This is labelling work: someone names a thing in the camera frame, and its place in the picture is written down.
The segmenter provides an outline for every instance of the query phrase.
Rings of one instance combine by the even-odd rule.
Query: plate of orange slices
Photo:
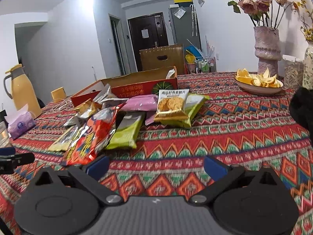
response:
[[[279,93],[284,86],[277,75],[271,77],[269,68],[263,74],[250,74],[246,69],[239,69],[235,80],[239,87],[257,95],[273,95]]]

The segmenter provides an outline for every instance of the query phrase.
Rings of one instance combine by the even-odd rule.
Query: table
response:
[[[309,132],[296,124],[288,105],[294,94],[285,89],[275,96],[242,91],[234,73],[202,73],[178,77],[181,89],[211,97],[190,130],[153,124],[142,126],[137,149],[108,152],[113,159],[100,182],[124,199],[129,195],[184,195],[187,199],[214,181],[204,172],[203,156],[216,155],[224,163],[258,170],[272,166],[299,207],[293,235],[312,234],[313,149]],[[47,148],[65,129],[73,114],[69,99],[49,104],[36,127],[13,142],[18,153],[31,151],[33,164],[0,176],[0,216],[14,234],[13,204],[29,180],[44,165],[61,169],[62,153]]]

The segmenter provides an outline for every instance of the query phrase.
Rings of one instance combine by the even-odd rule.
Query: black fuzzy object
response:
[[[298,124],[309,130],[313,147],[313,90],[299,88],[290,102],[289,112]]]

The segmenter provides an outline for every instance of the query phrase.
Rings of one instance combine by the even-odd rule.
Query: gray gripper base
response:
[[[81,235],[231,235],[206,207],[189,205],[181,196],[135,197],[108,207]]]

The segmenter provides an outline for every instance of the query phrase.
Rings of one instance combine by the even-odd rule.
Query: doorway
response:
[[[121,75],[126,75],[125,66],[129,67],[121,20],[110,15],[113,42]]]
[[[140,50],[168,46],[163,12],[128,20],[137,70],[142,71]]]

